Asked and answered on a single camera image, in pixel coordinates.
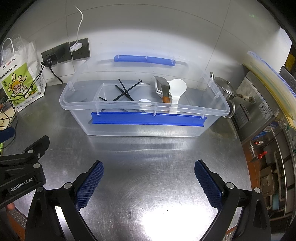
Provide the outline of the person's left hand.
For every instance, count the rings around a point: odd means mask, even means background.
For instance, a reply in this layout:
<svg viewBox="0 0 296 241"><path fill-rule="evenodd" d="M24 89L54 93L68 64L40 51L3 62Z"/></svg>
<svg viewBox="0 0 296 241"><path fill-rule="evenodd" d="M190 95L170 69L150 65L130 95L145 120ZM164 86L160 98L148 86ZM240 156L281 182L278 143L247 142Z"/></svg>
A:
<svg viewBox="0 0 296 241"><path fill-rule="evenodd" d="M14 208L15 208L15 204L13 202L6 206L7 211L13 210Z"/></svg>

